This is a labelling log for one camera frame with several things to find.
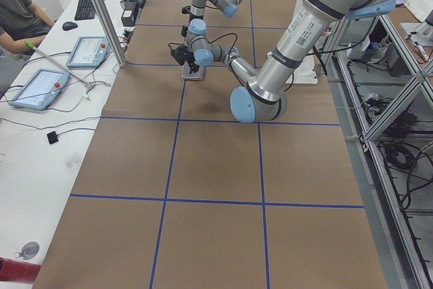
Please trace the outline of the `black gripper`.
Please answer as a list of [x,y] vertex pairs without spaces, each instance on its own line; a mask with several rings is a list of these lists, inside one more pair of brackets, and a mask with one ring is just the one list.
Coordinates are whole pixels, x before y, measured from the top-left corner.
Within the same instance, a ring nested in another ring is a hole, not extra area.
[[187,33],[188,33],[188,26],[187,25],[183,25],[182,26],[182,29],[181,29],[181,36],[182,37],[186,37],[187,36]]
[[190,70],[198,70],[200,66],[196,64],[194,55],[192,52],[185,52],[184,53],[185,62],[188,64]]

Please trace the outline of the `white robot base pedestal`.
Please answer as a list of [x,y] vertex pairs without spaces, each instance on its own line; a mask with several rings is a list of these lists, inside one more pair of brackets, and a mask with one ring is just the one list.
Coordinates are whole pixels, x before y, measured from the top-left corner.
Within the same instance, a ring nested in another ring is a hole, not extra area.
[[316,85],[318,83],[315,71],[315,61],[312,56],[307,56],[302,63],[295,69],[292,75],[286,80],[285,85]]

